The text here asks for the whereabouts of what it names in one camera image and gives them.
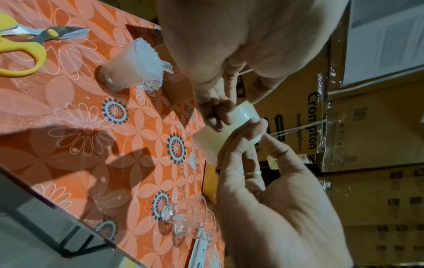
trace hand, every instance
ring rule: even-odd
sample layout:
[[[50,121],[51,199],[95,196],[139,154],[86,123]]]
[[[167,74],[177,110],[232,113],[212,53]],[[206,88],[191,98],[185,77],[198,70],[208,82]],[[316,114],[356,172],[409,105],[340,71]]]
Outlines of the hand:
[[[157,0],[170,54],[193,84],[205,123],[230,124],[237,76],[246,63],[259,75],[246,90],[256,103],[312,60],[340,21],[348,0]],[[214,86],[224,78],[224,90]]]
[[[218,156],[218,221],[237,267],[351,268],[341,222],[317,178],[289,146],[264,134],[261,146],[277,159],[281,177],[266,189],[250,140],[267,122],[251,121],[233,132]]]

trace yellow scissors handle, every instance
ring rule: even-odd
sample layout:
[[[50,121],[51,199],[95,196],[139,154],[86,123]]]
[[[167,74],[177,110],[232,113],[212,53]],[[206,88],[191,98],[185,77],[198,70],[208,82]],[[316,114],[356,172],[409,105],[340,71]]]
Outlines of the yellow scissors handle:
[[[47,52],[43,45],[40,45],[36,42],[13,42],[0,37],[0,53],[13,51],[24,51],[30,54],[35,60],[35,66],[22,71],[0,69],[0,75],[9,77],[22,77],[31,75],[43,66],[47,58]]]

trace white paper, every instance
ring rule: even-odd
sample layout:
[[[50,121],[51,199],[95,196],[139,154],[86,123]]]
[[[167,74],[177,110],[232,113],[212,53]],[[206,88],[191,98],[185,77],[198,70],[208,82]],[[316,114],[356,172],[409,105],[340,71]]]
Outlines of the white paper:
[[[423,64],[423,0],[352,1],[343,85]]]

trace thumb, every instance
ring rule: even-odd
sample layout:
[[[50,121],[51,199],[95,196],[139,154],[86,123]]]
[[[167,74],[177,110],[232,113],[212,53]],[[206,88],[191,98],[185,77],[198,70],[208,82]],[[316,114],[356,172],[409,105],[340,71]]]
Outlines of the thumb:
[[[307,170],[299,156],[285,143],[265,133],[260,141],[261,147],[273,158],[277,159],[278,170],[283,174]]]
[[[277,86],[283,82],[287,76],[277,78],[266,78],[259,76],[255,82],[246,90],[246,98],[250,103],[257,103],[266,95],[271,93]]]

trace table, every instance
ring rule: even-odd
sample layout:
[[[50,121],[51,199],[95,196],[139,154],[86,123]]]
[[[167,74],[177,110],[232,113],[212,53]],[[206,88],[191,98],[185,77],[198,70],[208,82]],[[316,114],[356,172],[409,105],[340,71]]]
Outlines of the table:
[[[96,80],[134,38],[159,44],[159,27],[97,0],[2,0],[0,11],[34,28],[91,29],[47,42],[35,74],[0,77],[0,166],[132,260],[184,267],[193,241],[176,237],[160,211],[201,194],[205,160],[191,140],[201,116],[193,101],[171,106],[162,90],[110,95]],[[25,53],[0,55],[1,67],[31,64]],[[219,231],[213,245],[223,261]]]

